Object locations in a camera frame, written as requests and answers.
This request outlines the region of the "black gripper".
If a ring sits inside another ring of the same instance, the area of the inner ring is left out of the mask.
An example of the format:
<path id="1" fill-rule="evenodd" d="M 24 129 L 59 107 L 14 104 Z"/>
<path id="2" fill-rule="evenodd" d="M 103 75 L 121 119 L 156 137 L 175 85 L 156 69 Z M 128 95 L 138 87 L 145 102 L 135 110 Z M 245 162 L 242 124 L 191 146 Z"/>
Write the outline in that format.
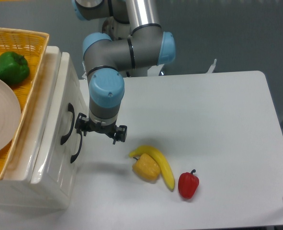
<path id="1" fill-rule="evenodd" d="M 127 126 L 116 126 L 116 121 L 117 118 L 88 119 L 85 114 L 79 113 L 75 122 L 75 129 L 82 136 L 86 136 L 88 132 L 105 134 L 108 137 L 112 137 L 113 145 L 115 145 L 119 141 L 125 142 L 127 136 Z"/>

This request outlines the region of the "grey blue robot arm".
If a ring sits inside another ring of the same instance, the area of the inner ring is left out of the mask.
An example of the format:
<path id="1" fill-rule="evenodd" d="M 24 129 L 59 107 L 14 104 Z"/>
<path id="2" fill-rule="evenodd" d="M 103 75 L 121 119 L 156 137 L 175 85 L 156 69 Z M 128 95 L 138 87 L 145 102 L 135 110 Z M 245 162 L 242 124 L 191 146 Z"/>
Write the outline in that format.
<path id="1" fill-rule="evenodd" d="M 129 27 L 124 37 L 111 30 L 84 39 L 89 113 L 79 114 L 72 126 L 82 137 L 96 132 L 124 142 L 127 127 L 116 125 L 125 93 L 122 72 L 171 63 L 176 57 L 174 37 L 162 30 L 154 0 L 74 0 L 72 5 L 81 20 L 113 18 Z"/>

